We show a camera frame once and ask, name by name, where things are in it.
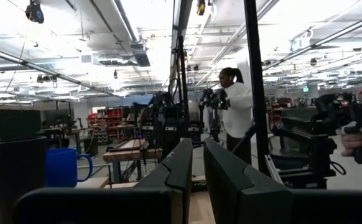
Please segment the person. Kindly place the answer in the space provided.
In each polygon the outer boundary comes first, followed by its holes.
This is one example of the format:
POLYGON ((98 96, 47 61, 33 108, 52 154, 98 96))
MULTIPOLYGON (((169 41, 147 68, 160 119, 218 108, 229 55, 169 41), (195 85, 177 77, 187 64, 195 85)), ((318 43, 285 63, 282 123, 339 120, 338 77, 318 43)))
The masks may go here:
POLYGON ((226 93, 228 107, 222 112, 222 122, 226 131, 226 148, 232 151, 250 128, 253 95, 251 88, 244 84, 242 73, 238 68, 222 69, 219 80, 226 93))

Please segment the wooden workbench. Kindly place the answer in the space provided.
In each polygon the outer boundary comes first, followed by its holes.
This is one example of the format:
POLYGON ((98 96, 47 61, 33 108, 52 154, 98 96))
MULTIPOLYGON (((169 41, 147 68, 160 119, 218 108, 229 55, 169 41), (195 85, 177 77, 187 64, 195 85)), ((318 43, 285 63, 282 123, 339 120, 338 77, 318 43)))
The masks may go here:
POLYGON ((111 183, 120 184, 129 182, 129 178, 136 170, 136 179, 142 179, 142 164, 153 159, 159 162, 162 154, 161 148, 149 149, 149 143, 144 139, 133 139, 123 142, 114 149, 108 149, 103 154, 103 160, 112 165, 110 172, 111 183))

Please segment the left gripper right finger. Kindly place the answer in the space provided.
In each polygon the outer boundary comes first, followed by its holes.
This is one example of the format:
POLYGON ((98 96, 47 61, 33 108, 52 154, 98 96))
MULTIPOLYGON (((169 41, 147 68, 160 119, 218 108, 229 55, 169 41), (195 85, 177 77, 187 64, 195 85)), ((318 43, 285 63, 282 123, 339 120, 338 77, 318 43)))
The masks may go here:
POLYGON ((290 224, 292 193, 212 139, 204 166, 216 224, 290 224))

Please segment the tall black plastic cup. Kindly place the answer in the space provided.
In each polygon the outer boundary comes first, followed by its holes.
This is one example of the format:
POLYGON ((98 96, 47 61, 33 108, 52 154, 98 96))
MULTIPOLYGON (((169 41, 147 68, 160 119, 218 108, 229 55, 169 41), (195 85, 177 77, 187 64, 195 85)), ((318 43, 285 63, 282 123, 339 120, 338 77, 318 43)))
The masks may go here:
POLYGON ((16 201, 45 186, 45 137, 0 141, 0 224, 13 224, 16 201))

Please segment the black background robot station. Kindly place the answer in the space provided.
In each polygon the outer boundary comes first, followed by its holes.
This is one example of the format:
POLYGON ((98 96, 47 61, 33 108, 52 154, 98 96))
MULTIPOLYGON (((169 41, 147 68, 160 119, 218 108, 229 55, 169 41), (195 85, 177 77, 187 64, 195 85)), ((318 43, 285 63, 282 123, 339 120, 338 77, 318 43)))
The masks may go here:
POLYGON ((151 100, 153 107, 154 139, 162 149, 165 158, 180 142, 187 137, 188 124, 182 103, 175 103, 173 96, 160 91, 151 100))

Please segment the red storage shelving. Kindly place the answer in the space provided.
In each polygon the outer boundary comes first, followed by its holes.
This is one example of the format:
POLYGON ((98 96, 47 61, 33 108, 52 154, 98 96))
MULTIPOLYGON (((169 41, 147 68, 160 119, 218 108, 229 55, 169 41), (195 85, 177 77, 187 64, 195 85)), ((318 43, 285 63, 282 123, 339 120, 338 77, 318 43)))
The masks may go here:
POLYGON ((124 117, 123 107, 93 107, 87 117, 89 134, 97 139, 98 144, 122 142, 128 138, 131 127, 124 117))

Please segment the person's hand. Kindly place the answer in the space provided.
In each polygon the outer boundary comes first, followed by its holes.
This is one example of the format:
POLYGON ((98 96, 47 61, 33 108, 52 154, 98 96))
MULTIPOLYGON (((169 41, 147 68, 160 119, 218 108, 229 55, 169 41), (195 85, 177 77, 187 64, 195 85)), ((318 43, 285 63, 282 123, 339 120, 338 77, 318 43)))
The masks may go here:
POLYGON ((345 150, 341 153, 344 157, 351 157, 353 149, 362 146, 362 134, 342 134, 341 143, 345 150))

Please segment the black frame post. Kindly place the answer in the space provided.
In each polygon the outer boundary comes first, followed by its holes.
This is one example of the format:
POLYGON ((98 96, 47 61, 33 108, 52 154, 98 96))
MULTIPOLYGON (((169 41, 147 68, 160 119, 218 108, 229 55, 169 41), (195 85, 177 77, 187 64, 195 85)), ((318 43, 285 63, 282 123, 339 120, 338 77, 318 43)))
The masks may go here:
POLYGON ((265 155, 269 154, 266 105, 262 80, 261 53, 259 44, 256 0, 244 0, 247 39, 249 45, 250 74, 253 89, 254 118, 256 122, 256 141, 259 171, 270 176, 265 155))
POLYGON ((189 127, 189 107, 187 75, 185 71, 185 49, 184 38, 188 27, 188 20, 193 0, 174 0, 173 19, 172 19, 172 41, 170 56, 170 91, 173 90, 173 79, 177 78, 179 91, 179 100, 183 106, 183 123, 178 128, 181 138, 188 137, 189 127))

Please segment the black monitor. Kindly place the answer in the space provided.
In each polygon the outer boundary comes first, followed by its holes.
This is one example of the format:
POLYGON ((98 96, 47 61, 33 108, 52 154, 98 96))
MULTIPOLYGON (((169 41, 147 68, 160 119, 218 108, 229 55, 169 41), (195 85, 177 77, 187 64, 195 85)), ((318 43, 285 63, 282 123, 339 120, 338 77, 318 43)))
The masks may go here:
POLYGON ((0 109, 0 140, 25 139, 40 131, 40 111, 0 109))

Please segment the blue plastic mug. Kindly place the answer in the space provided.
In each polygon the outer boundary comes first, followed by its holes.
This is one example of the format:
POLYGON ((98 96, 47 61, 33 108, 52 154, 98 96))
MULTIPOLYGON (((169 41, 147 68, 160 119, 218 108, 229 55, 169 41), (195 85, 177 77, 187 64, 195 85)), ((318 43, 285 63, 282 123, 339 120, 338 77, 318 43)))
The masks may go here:
POLYGON ((75 148, 50 149, 47 151, 45 165, 45 184, 47 187, 75 187, 77 183, 88 180, 93 172, 93 161, 89 154, 78 154, 75 148), (88 161, 88 174, 78 178, 77 160, 88 161))

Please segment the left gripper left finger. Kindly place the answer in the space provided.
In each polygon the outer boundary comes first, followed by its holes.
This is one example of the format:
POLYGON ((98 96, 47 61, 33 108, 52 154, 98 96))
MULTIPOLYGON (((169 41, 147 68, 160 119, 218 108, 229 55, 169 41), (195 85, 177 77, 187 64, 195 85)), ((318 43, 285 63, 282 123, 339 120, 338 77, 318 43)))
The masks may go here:
POLYGON ((134 190, 141 208, 134 224, 188 224, 193 146, 183 139, 134 190))

